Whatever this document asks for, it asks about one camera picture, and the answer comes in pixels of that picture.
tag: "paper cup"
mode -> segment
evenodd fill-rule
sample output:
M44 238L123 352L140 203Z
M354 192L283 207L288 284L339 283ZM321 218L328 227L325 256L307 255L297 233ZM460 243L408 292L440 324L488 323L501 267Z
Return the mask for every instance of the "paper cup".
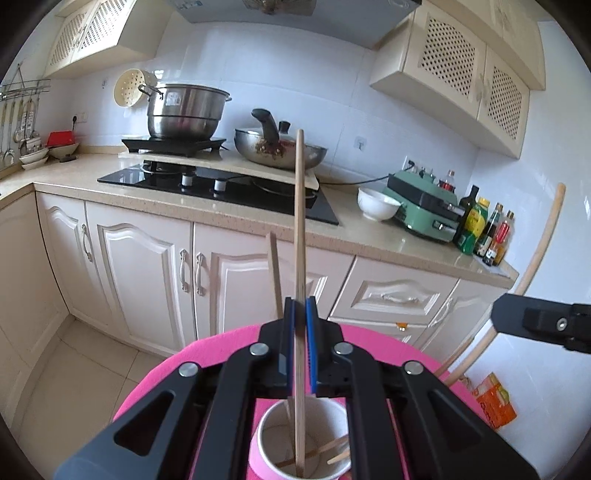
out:
M294 464L279 469L276 463L293 458L287 421L286 401L265 412L251 442L248 462L262 480L296 480ZM309 452L348 432L347 412L327 398L306 397L306 451ZM351 459L328 465L327 460L345 450L347 444L306 459L304 477L312 480L336 480L351 468Z

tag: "white cabinet door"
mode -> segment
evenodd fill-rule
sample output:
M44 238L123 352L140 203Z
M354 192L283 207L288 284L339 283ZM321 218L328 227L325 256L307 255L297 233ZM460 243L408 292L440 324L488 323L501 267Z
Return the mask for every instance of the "white cabinet door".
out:
M64 20L49 53L45 77L51 76L56 70L68 65L72 61L72 55L80 43L88 16L92 13L91 10L95 5L96 2L90 2Z
M117 45L134 3L135 0L99 0L72 61Z
M0 265L0 329L33 367L68 315L47 259L34 193L0 211Z
M486 322L489 307L505 292L502 288L460 280L417 342L417 347L443 362Z
M417 325L399 327L395 323L364 322L361 320L347 320L337 317L330 317L329 320L340 325L352 325L354 327L367 328L374 332L383 333L384 335L388 335L409 345L414 345L426 330L424 326Z
M425 3L416 10L404 73L476 118L486 44L451 15Z
M485 94L478 121L519 158L530 109L530 89L491 48L486 50L484 77Z
M277 319L265 237L196 223L193 238L198 338ZM282 295L292 297L293 244L277 242L277 254ZM328 317L352 260L351 255L306 249L306 293L316 297L320 317Z
M456 283L456 278L357 257L330 315L426 326Z
M191 223L90 202L86 213L122 339L165 356L194 341Z
M47 255L70 313L117 334L96 268L82 200L37 193Z

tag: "gas stove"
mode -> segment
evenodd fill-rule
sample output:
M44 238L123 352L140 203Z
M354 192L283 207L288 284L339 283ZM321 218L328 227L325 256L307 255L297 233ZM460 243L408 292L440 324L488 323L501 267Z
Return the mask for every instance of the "gas stove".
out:
M145 161L101 177L98 181L294 214L293 185L212 168ZM322 189L306 189L306 218L339 224Z

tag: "white tile wall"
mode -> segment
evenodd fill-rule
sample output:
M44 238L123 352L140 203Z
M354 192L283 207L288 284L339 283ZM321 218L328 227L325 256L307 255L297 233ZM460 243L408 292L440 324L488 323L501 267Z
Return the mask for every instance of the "white tile wall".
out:
M229 140L228 147L233 147L234 128L256 125L250 111L267 108L277 121L303 128L307 142L329 149L319 173L367 180L399 170L408 155L438 176L454 169L459 191L466 190L477 149L422 112L371 89L374 60L373 51L303 30L247 23L191 25L175 13L157 57L137 66L160 70L165 81L230 92L233 100L216 132ZM147 134L146 101L127 110L113 101L118 76L132 66L66 81L56 95L63 107L46 110L56 113L60 128L68 128L74 114L87 112L88 122L76 127L87 144L116 145L121 135ZM46 133L49 125L43 128ZM363 151L355 148L356 137L366 140Z
M507 260L524 272L540 239L558 182L567 187L554 238L527 294L591 303L591 73L555 22L540 24L547 90L532 92L519 162L481 151L471 182L515 211ZM591 355L500 336L468 372L494 371L518 418L501 433L539 471L555 473L591 425Z

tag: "white bowl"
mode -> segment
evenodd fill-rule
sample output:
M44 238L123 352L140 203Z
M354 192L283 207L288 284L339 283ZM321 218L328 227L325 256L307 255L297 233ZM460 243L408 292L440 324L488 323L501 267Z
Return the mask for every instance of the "white bowl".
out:
M49 154L53 158L57 158L58 160L61 160L66 155L72 155L76 151L76 149L78 148L78 145L80 145L80 144L73 143L72 145L64 145L63 147L50 148Z
M370 220L382 221L392 218L401 204L375 190L359 189L357 205L361 208L364 217Z
M28 163L33 163L33 162L41 160L43 157L46 157L47 152L49 152L49 149L43 148L42 150L39 150L38 152L33 152L33 153L29 153L27 155L23 155L21 158L19 158L19 160L21 161L21 163L23 165L26 165Z
M33 163L24 163L24 164L22 164L22 167L25 170L32 170L34 168L41 167L41 165L43 165L47 161L48 158L49 157L45 157L45 158L42 158L41 160L34 161Z

